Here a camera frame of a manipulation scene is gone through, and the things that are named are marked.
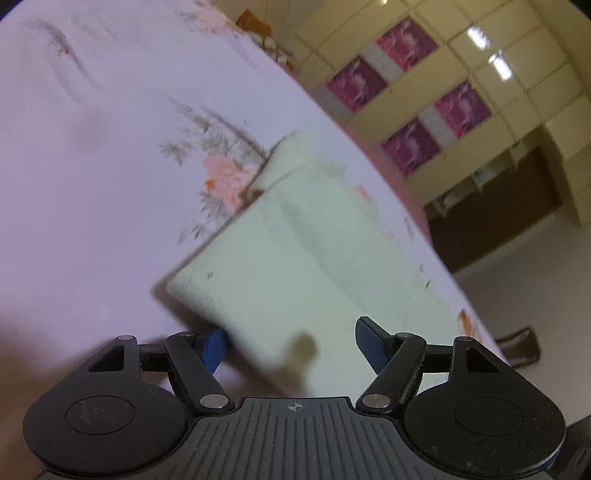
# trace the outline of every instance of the white bed sheet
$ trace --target white bed sheet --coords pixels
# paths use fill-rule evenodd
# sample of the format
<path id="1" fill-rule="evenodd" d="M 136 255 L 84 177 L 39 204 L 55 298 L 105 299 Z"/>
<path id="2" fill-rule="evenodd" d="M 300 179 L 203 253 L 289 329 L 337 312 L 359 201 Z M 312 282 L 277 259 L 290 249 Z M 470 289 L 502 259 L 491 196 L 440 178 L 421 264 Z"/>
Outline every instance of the white bed sheet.
<path id="1" fill-rule="evenodd" d="M 25 0 L 0 22 L 0 66 L 0 419 L 13 434 L 1 451 L 22 453 L 28 403 L 105 342 L 191 328 L 167 279 L 295 129 L 347 165 L 425 282 L 497 352 L 367 158 L 214 8 Z M 231 391 L 261 393 L 238 370 L 217 375 Z"/>

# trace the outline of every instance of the metal screw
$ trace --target metal screw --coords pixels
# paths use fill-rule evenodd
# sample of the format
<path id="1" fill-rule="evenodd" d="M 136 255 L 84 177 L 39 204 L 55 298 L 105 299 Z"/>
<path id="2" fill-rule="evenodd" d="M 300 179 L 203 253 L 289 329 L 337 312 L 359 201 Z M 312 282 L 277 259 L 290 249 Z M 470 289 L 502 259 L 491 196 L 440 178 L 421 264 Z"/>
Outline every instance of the metal screw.
<path id="1" fill-rule="evenodd" d="M 219 410 L 220 408 L 224 408 L 226 405 L 228 405 L 230 403 L 230 399 L 228 399 L 227 396 L 221 395 L 219 393 L 210 393 L 209 395 L 201 397 L 199 403 L 205 408 Z"/>
<path id="2" fill-rule="evenodd" d="M 372 393 L 364 396 L 361 403 L 369 408 L 386 408 L 390 405 L 390 399 L 386 395 Z"/>

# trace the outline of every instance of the purple flower panel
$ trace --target purple flower panel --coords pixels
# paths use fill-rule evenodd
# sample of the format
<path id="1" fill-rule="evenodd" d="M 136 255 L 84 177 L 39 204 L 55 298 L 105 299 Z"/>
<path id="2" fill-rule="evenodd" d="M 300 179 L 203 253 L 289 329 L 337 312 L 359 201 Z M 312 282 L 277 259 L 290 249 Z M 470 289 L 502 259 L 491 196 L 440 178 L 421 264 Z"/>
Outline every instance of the purple flower panel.
<path id="1" fill-rule="evenodd" d="M 412 18 L 402 20 L 376 43 L 405 72 L 437 48 L 435 40 Z"/>
<path id="2" fill-rule="evenodd" d="M 491 116 L 491 111 L 469 82 L 435 102 L 435 108 L 458 138 Z"/>
<path id="3" fill-rule="evenodd" d="M 382 148 L 405 176 L 441 151 L 438 143 L 418 119 L 388 138 Z"/>
<path id="4" fill-rule="evenodd" d="M 386 88 L 386 81 L 363 58 L 357 57 L 326 86 L 349 110 L 359 112 Z"/>

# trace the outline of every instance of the bed sheet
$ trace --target bed sheet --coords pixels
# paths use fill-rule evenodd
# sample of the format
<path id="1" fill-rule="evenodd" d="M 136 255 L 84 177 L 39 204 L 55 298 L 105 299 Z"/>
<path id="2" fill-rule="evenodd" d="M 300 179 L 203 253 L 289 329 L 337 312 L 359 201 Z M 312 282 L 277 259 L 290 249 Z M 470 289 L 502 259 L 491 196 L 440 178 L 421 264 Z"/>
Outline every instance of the bed sheet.
<path id="1" fill-rule="evenodd" d="M 214 7 L 25 0 L 0 22 L 0 64 L 2 454 L 25 455 L 28 404 L 105 342 L 194 325 L 168 279 L 296 129 L 346 164 L 426 284 L 498 353 L 363 152 Z M 250 366 L 233 365 L 217 373 L 225 386 L 264 393 Z"/>

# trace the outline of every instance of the folded towel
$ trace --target folded towel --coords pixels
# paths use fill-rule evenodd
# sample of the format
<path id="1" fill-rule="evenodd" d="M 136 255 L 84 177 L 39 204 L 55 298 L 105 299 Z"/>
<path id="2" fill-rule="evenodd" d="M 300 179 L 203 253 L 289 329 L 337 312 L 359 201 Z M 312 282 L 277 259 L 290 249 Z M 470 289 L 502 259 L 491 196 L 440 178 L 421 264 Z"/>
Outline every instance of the folded towel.
<path id="1" fill-rule="evenodd" d="M 301 135 L 287 138 L 253 185 L 262 195 L 168 286 L 293 396 L 355 401 L 371 383 L 355 344 L 360 316 L 431 343 L 461 335 L 343 173 Z"/>

